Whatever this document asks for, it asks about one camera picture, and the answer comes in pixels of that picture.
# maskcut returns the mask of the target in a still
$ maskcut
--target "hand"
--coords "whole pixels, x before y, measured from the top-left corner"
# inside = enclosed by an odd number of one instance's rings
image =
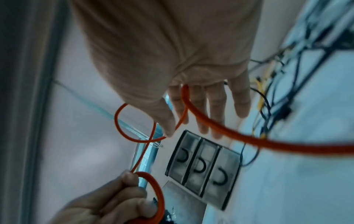
[[[102,77],[128,104],[150,115],[166,136],[180,117],[180,85],[191,102],[225,122],[228,80],[239,117],[250,110],[247,66],[262,0],[72,0],[72,9]],[[208,127],[198,123],[201,133]],[[212,132],[215,138],[221,136]]]
[[[99,189],[69,202],[50,224],[124,224],[140,216],[151,218],[157,207],[146,201],[137,174],[125,172]]]

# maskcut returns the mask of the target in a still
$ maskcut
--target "orange cord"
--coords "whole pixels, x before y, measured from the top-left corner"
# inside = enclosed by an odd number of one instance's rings
[[[184,121],[185,117],[187,116],[188,109],[195,115],[196,118],[206,126],[209,126],[212,128],[214,131],[217,131],[218,133],[225,135],[231,139],[235,139],[238,141],[242,141],[244,143],[259,147],[260,149],[267,148],[272,151],[277,151],[277,152],[290,152],[294,154],[304,154],[304,155],[336,155],[336,156],[344,156],[344,155],[354,155],[354,145],[310,145],[310,144],[290,144],[290,143],[285,143],[285,142],[277,142],[277,141],[270,141],[267,139],[261,139],[261,138],[255,138],[253,136],[249,135],[243,135],[237,131],[234,131],[232,129],[226,128],[206,115],[204,115],[202,112],[200,112],[196,107],[193,106],[193,104],[189,100],[189,88],[188,85],[184,85],[182,87],[181,91],[181,96],[182,100],[184,102],[185,108],[183,111],[183,115],[180,118],[179,122],[176,125],[176,130],[179,128],[179,126],[182,124]],[[145,151],[148,148],[148,143],[151,142],[157,142],[165,139],[165,136],[162,136],[160,138],[155,138],[152,139],[155,129],[156,129],[156,123],[154,122],[152,132],[150,135],[149,140],[140,140],[140,139],[134,139],[126,135],[122,129],[120,128],[118,124],[118,115],[122,111],[124,107],[126,107],[128,104],[124,103],[120,108],[116,111],[114,115],[114,123],[115,126],[118,130],[118,132],[125,137],[126,139],[132,141],[132,142],[138,142],[138,143],[146,143],[146,146],[138,159],[137,163],[131,170],[131,172],[134,172],[137,166],[140,164],[143,155]],[[162,190],[157,183],[157,181],[149,174],[146,172],[136,172],[136,174],[139,177],[142,177],[147,180],[154,189],[157,200],[158,200],[158,208],[157,208],[157,213],[155,214],[154,217],[151,219],[144,219],[144,218],[138,218],[135,220],[130,221],[131,224],[137,224],[137,223],[144,223],[144,224],[157,224],[159,223],[165,213],[165,202],[162,194]]]

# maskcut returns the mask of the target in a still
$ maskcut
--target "red-orange string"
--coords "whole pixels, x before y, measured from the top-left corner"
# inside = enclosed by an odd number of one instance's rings
[[[211,127],[213,130],[216,132],[225,135],[231,139],[235,139],[238,141],[242,141],[244,143],[259,147],[261,149],[267,148],[272,151],[277,151],[277,152],[289,152],[289,153],[294,153],[294,154],[305,154],[305,155],[335,155],[335,156],[344,156],[344,155],[354,155],[354,145],[314,145],[314,144],[290,144],[290,143],[285,143],[285,142],[277,142],[277,141],[271,141],[268,139],[260,139],[260,138],[255,138],[253,136],[249,135],[243,135],[237,131],[234,131],[232,129],[226,128],[217,122],[213,121],[209,117],[207,117],[205,114],[200,112],[196,107],[193,106],[193,104],[189,100],[189,88],[188,85],[184,85],[182,87],[181,91],[181,96],[182,100],[185,105],[185,109],[183,111],[183,115],[180,118],[179,122],[176,125],[176,130],[179,128],[179,126],[182,124],[182,121],[184,121],[185,117],[187,116],[188,110],[190,110],[196,118],[203,124],[205,124],[208,127]],[[137,166],[140,164],[143,155],[145,151],[148,148],[148,143],[151,142],[157,142],[165,139],[165,136],[162,136],[160,138],[155,138],[152,139],[155,129],[156,129],[156,123],[154,123],[151,135],[149,137],[149,140],[140,140],[140,139],[134,139],[126,135],[122,129],[120,128],[118,124],[118,115],[122,111],[124,107],[126,107],[127,104],[124,103],[115,113],[114,115],[114,123],[115,126],[118,130],[118,132],[125,137],[126,139],[132,141],[132,142],[138,142],[138,143],[146,143],[146,146],[144,147],[144,150],[138,159],[138,162],[135,164],[131,172],[134,172]],[[164,197],[162,194],[162,190],[159,186],[159,184],[156,182],[156,180],[148,173],[146,172],[136,172],[139,177],[142,177],[147,180],[154,189],[157,200],[158,200],[158,208],[157,208],[157,213],[154,217],[151,219],[143,219],[143,218],[138,218],[135,220],[130,221],[132,224],[137,224],[137,223],[144,223],[144,224],[157,224],[159,223],[165,213],[165,203],[164,203]]]

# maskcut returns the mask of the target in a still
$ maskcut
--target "looped orange cord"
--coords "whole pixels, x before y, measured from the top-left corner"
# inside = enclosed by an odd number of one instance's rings
[[[196,107],[193,106],[193,104],[189,100],[189,88],[188,85],[184,85],[182,87],[181,91],[181,96],[182,100],[184,102],[185,108],[183,111],[183,115],[179,122],[176,125],[176,130],[179,128],[179,126],[182,124],[182,121],[185,119],[188,109],[195,115],[196,118],[206,126],[209,126],[212,128],[214,131],[217,131],[218,133],[225,135],[231,139],[235,139],[238,141],[242,141],[244,143],[259,147],[260,149],[262,148],[267,148],[269,150],[277,151],[277,152],[290,152],[290,153],[295,153],[295,154],[304,154],[304,155],[354,155],[354,145],[305,145],[305,144],[290,144],[290,143],[285,143],[285,142],[277,142],[277,141],[270,141],[267,139],[261,139],[261,138],[255,138],[253,136],[249,135],[243,135],[237,131],[234,131],[232,129],[226,128],[206,115],[204,115],[202,112],[200,112]],[[138,142],[138,143],[146,143],[146,146],[138,159],[137,163],[131,170],[131,172],[134,172],[137,166],[140,164],[143,155],[145,154],[145,151],[148,148],[148,143],[150,142],[157,142],[165,139],[166,137],[160,137],[160,138],[155,138],[152,139],[155,129],[156,129],[156,123],[154,122],[152,132],[150,135],[149,140],[140,140],[140,139],[134,139],[126,135],[122,129],[120,128],[118,124],[118,115],[122,111],[124,107],[126,107],[128,104],[123,104],[120,106],[120,108],[117,110],[117,112],[114,115],[114,123],[115,126],[118,130],[118,132],[125,137],[126,139],[132,141],[132,142]],[[165,203],[164,203],[164,198],[162,194],[162,190],[157,183],[157,181],[148,173],[146,172],[136,172],[136,174],[139,177],[142,177],[147,180],[154,189],[157,200],[158,200],[158,209],[157,213],[155,214],[154,217],[151,219],[144,219],[144,218],[138,218],[135,220],[130,221],[131,224],[137,224],[137,223],[144,223],[144,224],[158,224],[165,213]]]

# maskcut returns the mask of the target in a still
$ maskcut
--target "drawer handle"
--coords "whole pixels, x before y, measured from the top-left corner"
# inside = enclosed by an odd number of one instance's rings
[[[189,153],[186,149],[184,148],[181,148],[181,150],[183,152],[185,152],[185,158],[184,159],[176,159],[178,162],[187,162],[188,158],[189,158]]]
[[[201,170],[197,170],[197,169],[194,169],[193,171],[195,172],[195,173],[203,173],[206,169],[207,169],[207,164],[206,164],[206,162],[204,161],[204,159],[202,159],[202,158],[200,158],[200,157],[198,157],[198,160],[200,160],[202,163],[203,163],[203,169],[201,169]]]
[[[224,180],[222,182],[213,181],[213,184],[218,186],[223,186],[228,182],[229,178],[225,170],[223,170],[221,167],[219,167],[218,170],[220,170],[224,174]]]

